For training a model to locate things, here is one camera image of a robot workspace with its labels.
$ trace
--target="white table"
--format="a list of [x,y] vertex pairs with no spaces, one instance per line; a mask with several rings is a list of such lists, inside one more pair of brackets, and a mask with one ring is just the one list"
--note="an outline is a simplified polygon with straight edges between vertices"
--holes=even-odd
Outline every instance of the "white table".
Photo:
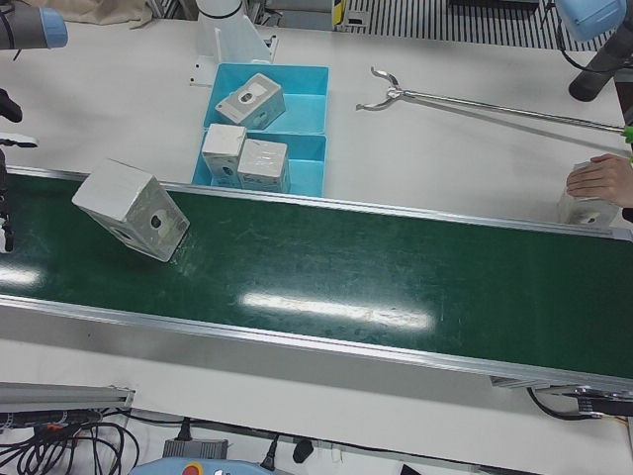
[[[15,63],[0,51],[0,87],[25,115],[1,127],[41,141],[9,149],[8,160],[91,171],[111,157],[188,182],[209,95],[188,85],[194,25],[70,25],[69,33],[68,47],[24,51]],[[331,67],[327,197],[549,221],[573,163],[625,152],[619,137],[503,116],[405,103],[354,111],[384,97],[386,83],[369,72],[375,64],[411,89],[620,123],[611,86],[590,104],[566,94],[575,72],[555,52],[276,33],[277,62]],[[20,325],[3,317],[3,334]],[[24,337],[1,340],[0,359],[19,364],[3,364],[0,380],[129,386],[149,410],[551,475],[633,468],[620,425],[549,419],[524,393],[481,376],[239,344],[183,347],[126,328],[66,334],[57,321],[16,332]]]

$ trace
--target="blue tray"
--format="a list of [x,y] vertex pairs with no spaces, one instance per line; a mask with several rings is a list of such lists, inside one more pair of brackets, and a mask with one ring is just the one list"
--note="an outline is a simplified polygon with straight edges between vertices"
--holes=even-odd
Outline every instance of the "blue tray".
[[205,129],[210,124],[227,123],[216,111],[216,106],[258,72],[282,87],[286,103],[286,112],[265,129],[266,133],[325,133],[329,68],[230,62],[223,62],[218,66],[216,81],[205,115]]
[[[261,132],[248,132],[247,136],[249,139],[285,143],[288,146],[291,195],[315,197],[323,195],[323,172],[327,147],[325,136]],[[192,183],[194,185],[217,185],[207,163],[202,158],[202,153],[198,155]]]

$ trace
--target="white cube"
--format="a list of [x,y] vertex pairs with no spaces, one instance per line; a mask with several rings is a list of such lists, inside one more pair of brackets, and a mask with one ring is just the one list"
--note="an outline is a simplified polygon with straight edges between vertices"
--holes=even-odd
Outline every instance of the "white cube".
[[288,146],[285,143],[246,139],[237,174],[244,189],[288,193]]
[[[579,163],[574,170],[585,168],[590,162]],[[620,208],[599,198],[579,198],[565,191],[558,203],[558,222],[566,225],[587,225],[608,228]]]
[[104,160],[81,184],[72,203],[127,247],[167,262],[189,221],[153,175]]
[[218,103],[216,111],[232,124],[266,129],[286,111],[286,104],[281,86],[258,72]]
[[220,186],[241,188],[237,176],[246,128],[211,124],[202,145],[202,157]]

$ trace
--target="person's arm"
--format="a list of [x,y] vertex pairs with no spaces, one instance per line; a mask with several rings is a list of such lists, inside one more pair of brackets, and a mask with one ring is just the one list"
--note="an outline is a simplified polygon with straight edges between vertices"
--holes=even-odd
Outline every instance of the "person's arm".
[[616,204],[623,208],[624,219],[633,223],[633,166],[628,158],[610,153],[595,156],[591,165],[570,174],[567,193]]

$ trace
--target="red emergency button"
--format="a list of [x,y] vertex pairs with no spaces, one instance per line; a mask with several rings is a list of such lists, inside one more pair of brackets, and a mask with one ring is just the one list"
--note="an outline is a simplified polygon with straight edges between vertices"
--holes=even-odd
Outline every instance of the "red emergency button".
[[188,463],[185,469],[182,471],[182,475],[204,475],[205,470],[198,462]]

